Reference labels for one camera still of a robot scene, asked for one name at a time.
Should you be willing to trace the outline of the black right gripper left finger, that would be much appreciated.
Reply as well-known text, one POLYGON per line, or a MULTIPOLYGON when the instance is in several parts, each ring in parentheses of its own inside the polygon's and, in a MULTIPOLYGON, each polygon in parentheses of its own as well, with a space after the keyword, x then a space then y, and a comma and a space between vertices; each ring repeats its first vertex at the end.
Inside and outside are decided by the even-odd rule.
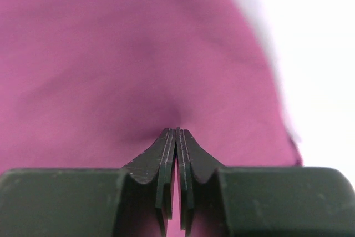
POLYGON ((120 169, 11 169, 1 175, 2 236, 165 236, 176 130, 120 169))

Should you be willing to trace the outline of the purple cloth wrap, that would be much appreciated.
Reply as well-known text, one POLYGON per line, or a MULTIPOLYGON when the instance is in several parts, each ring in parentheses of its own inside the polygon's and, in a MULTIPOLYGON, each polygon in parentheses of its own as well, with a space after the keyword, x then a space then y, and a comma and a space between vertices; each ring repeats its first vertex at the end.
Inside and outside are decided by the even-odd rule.
MULTIPOLYGON (((120 169, 164 129, 228 167, 301 165, 238 2, 1 0, 1 175, 120 169)), ((166 236, 186 236, 175 152, 166 236)))

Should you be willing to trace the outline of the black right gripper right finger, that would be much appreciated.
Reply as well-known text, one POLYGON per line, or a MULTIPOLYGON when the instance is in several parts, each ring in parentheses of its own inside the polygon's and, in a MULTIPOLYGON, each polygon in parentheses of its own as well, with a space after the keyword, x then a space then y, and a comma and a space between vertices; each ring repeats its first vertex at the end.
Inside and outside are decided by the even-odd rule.
POLYGON ((353 236, 354 189, 324 167, 228 167, 176 131, 186 236, 353 236))

